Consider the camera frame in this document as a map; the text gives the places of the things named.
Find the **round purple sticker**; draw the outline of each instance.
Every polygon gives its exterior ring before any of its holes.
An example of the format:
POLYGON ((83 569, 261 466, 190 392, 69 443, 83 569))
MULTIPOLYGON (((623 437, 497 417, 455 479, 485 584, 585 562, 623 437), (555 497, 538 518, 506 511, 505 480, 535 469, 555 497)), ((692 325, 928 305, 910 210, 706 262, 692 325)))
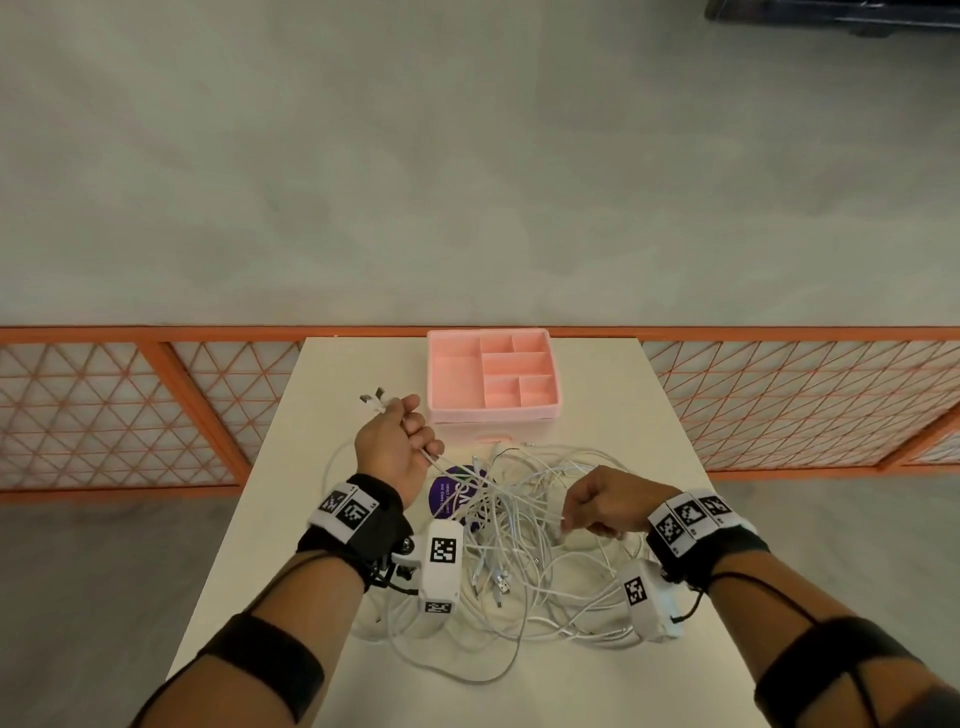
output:
MULTIPOLYGON (((448 473, 454 475, 474 475, 473 466, 464 465, 449 468, 448 473)), ((487 471, 480 471, 480 476, 485 477, 487 471)), ((433 481, 430 486, 430 492, 427 494, 427 502, 430 504, 430 513, 435 519, 448 519, 461 505, 466 503, 477 492, 480 482, 472 479, 469 483, 461 480, 455 480, 452 477, 441 475, 433 481)))

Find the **television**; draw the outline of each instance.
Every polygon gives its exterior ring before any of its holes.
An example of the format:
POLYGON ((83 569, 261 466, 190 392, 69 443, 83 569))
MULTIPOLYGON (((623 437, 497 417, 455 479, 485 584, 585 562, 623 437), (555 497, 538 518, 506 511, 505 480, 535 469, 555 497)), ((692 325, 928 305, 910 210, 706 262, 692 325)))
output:
POLYGON ((960 0, 709 0, 707 19, 846 28, 859 36, 896 30, 960 30, 960 0))

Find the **orange metal rail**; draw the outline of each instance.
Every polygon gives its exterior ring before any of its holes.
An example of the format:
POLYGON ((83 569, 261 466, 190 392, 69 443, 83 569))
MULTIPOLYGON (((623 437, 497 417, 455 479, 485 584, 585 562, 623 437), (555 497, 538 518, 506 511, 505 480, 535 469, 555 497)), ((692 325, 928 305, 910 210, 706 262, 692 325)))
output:
MULTIPOLYGON (((0 328, 0 344, 134 342, 156 375, 235 479, 234 485, 85 488, 0 492, 0 503, 50 499, 116 499, 238 495, 251 465, 184 368, 170 342, 296 341, 318 337, 417 337, 446 327, 34 327, 0 328)), ((547 327, 556 337, 622 337, 640 341, 960 341, 960 327, 547 327)), ((907 465, 960 429, 960 404, 872 467, 741 470, 709 473, 714 481, 960 473, 960 465, 907 465)))

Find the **pink organizer box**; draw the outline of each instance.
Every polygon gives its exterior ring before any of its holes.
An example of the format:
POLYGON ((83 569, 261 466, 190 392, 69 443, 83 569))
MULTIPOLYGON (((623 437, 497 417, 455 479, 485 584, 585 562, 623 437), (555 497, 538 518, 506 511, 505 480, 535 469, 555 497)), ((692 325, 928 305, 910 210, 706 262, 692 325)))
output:
POLYGON ((521 422, 560 415, 560 379, 545 328, 428 331, 426 348, 432 422, 521 422))

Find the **tabletop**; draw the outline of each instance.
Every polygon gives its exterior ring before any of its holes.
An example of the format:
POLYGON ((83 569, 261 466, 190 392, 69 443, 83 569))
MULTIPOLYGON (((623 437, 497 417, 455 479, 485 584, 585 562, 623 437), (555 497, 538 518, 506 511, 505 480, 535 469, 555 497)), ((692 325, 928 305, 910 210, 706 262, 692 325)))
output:
MULTIPOLYGON (((551 443, 604 450, 679 488, 710 487, 637 340, 554 339, 553 348, 564 408, 550 426, 551 443)), ((425 380, 422 338, 306 341, 171 673, 290 557, 322 499, 327 465, 331 484, 353 473, 353 453, 344 445, 371 414, 359 395, 377 387, 424 395, 425 380)), ((472 449, 488 454, 490 445, 472 449)), ((468 462, 470 453, 461 444, 447 455, 468 462)), ((684 626, 681 640, 619 651, 525 643, 507 677, 486 687, 407 666, 386 644, 350 639, 318 724, 765 725, 753 704, 753 681, 708 599, 684 626)), ((483 676, 496 674, 511 654, 492 649, 443 659, 483 676)))

